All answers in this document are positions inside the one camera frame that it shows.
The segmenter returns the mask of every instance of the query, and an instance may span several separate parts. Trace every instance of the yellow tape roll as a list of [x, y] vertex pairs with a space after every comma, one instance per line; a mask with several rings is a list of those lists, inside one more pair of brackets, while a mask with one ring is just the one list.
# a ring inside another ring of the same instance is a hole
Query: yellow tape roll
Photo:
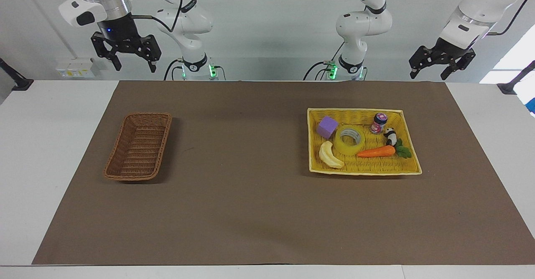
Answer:
[[[355, 145], [346, 144], [342, 140], [343, 136], [349, 136], [355, 140]], [[356, 155], [364, 145], [365, 137], [363, 131], [353, 125], [342, 125], [336, 130], [336, 135], [334, 136], [333, 144], [334, 149], [339, 153], [346, 156]]]

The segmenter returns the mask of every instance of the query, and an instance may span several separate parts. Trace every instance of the purple jar lid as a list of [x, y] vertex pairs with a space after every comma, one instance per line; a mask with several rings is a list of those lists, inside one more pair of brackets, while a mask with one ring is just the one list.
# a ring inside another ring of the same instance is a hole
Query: purple jar lid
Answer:
[[377, 113], [375, 119], [373, 119], [373, 121], [380, 125], [386, 124], [386, 120], [388, 120], [388, 117], [384, 113]]

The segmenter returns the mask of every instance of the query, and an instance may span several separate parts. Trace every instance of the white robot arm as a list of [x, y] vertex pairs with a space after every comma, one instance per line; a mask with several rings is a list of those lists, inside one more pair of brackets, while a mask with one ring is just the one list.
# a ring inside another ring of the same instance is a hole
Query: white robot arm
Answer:
[[472, 46], [485, 37], [516, 0], [462, 0], [450, 16], [433, 48], [420, 46], [409, 60], [411, 78], [421, 69], [446, 64], [442, 79], [464, 70], [476, 56]]
[[153, 35], [139, 35], [130, 0], [67, 0], [59, 6], [59, 12], [74, 27], [95, 22], [99, 25], [100, 32], [92, 35], [92, 44], [97, 55], [111, 60], [117, 71], [122, 66], [115, 54], [121, 52], [147, 60], [151, 72], [155, 72], [162, 52]]
[[392, 27], [392, 15], [386, 10], [386, 0], [361, 0], [365, 10], [341, 15], [336, 21], [336, 31], [344, 38], [342, 54], [329, 74], [330, 79], [352, 80], [362, 70], [367, 44], [364, 36], [380, 35]]
[[[203, 48], [203, 43], [197, 34], [208, 33], [212, 30], [212, 15], [197, 4], [197, 0], [166, 0], [181, 6], [179, 18], [172, 31], [162, 24], [158, 29], [171, 37], [180, 47], [182, 53], [183, 78], [195, 80], [215, 79], [217, 72], [211, 64], [210, 57]], [[176, 19], [177, 8], [159, 10], [160, 18], [168, 27], [172, 27]]]

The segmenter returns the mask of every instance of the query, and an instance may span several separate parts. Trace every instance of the black pole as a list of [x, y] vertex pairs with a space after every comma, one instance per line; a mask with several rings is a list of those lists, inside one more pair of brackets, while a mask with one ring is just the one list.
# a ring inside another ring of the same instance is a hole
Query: black pole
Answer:
[[535, 60], [531, 64], [525, 67], [519, 75], [517, 75], [512, 81], [508, 83], [498, 83], [497, 86], [503, 94], [506, 95], [516, 95], [516, 92], [513, 90], [515, 85], [520, 82], [529, 72], [535, 69]]
[[21, 73], [17, 72], [17, 70], [6, 64], [2, 58], [0, 58], [0, 68], [2, 68], [2, 70], [15, 81], [15, 86], [11, 89], [12, 91], [26, 91], [33, 83], [33, 79], [24, 77]]

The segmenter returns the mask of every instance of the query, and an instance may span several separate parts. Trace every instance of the table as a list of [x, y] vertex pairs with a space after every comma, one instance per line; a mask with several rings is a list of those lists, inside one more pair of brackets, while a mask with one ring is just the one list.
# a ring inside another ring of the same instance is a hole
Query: table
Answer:
[[[355, 277], [532, 278], [535, 266], [17, 267], [31, 263], [117, 86], [115, 81], [37, 81], [0, 106], [2, 277]], [[495, 86], [449, 83], [483, 150], [535, 232], [535, 118]], [[521, 129], [510, 134], [513, 124]]]

